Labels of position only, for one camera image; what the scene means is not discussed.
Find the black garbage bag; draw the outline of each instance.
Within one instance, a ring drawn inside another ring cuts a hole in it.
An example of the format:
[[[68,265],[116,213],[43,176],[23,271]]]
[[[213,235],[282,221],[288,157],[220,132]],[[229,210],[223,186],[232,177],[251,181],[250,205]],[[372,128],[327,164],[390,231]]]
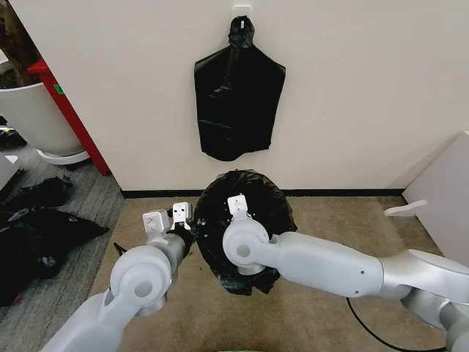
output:
[[[236,17],[229,46],[195,64],[200,145],[221,161],[270,146],[286,69],[262,53],[253,37],[249,18]]]
[[[202,193],[193,215],[193,234],[203,258],[228,292],[249,296],[256,287],[269,293],[280,277],[276,269],[241,275],[223,250],[223,235],[232,218],[226,200],[239,194],[244,194],[249,213],[265,227],[270,238],[297,229],[287,199],[271,180],[253,170],[237,170],[220,176]]]
[[[15,213],[24,208],[58,207],[69,198],[73,187],[67,176],[47,178],[35,186],[23,187],[18,195],[5,202],[3,211]]]
[[[16,130],[12,128],[0,129],[0,147],[13,148],[25,145],[26,141],[19,135]]]
[[[35,278],[55,276],[67,253],[108,231],[96,223],[56,209],[17,212],[0,229],[0,305],[9,305]]]

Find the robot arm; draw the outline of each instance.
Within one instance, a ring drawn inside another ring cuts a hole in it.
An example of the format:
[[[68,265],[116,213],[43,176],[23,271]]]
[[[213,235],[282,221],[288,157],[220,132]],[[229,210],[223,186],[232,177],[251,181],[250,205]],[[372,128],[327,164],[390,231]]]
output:
[[[371,257],[297,232],[269,239],[249,216],[243,195],[229,198],[228,205],[233,219],[224,233],[224,252],[241,274],[269,266],[289,281],[336,295],[400,299],[424,322],[448,331],[447,351],[469,350],[469,268],[416,250]]]
[[[187,229],[188,203],[173,206],[173,212],[182,209],[186,215],[182,219],[175,216],[174,223]],[[165,210],[144,214],[144,226],[147,244],[126,251],[116,261],[110,288],[87,299],[42,352],[118,351],[124,328],[135,316],[148,316],[163,307],[191,242],[185,241],[184,235],[168,233]]]

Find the carpet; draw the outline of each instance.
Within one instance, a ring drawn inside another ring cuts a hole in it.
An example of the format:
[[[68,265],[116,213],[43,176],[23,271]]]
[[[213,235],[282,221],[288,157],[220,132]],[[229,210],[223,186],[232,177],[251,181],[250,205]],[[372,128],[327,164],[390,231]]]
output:
[[[142,213],[196,198],[127,199],[111,236],[92,293],[109,286],[118,258],[113,242],[125,248],[145,243]],[[383,210],[403,205],[400,197],[290,197],[298,232],[387,257],[403,249],[439,254],[416,218],[386,218]],[[365,323],[402,348],[436,348],[444,333],[412,316],[398,301],[352,300]],[[135,318],[126,328],[121,351],[386,352],[355,321],[344,298],[279,279],[268,295],[228,294],[203,261],[197,245],[180,266],[168,302],[155,315]]]

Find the round joint cap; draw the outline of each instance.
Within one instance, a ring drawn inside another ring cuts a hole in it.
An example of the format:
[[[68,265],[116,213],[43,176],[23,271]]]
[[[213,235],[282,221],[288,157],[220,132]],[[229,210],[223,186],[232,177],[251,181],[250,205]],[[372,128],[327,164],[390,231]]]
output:
[[[223,249],[230,262],[241,268],[250,268],[256,265],[260,244],[268,241],[267,231],[259,222],[244,218],[234,220],[226,228]]]
[[[151,246],[125,252],[111,272],[111,291],[121,293],[136,306],[145,307],[161,299],[171,284],[171,265],[166,255]]]

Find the wall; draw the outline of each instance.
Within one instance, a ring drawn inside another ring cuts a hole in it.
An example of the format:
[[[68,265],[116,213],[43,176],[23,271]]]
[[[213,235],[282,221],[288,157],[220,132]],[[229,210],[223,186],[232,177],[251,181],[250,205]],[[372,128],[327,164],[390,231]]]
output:
[[[235,168],[281,188],[401,188],[469,128],[466,0],[253,0],[255,43],[287,79],[271,148],[229,164],[199,149],[193,88],[229,0],[11,2],[124,190]]]

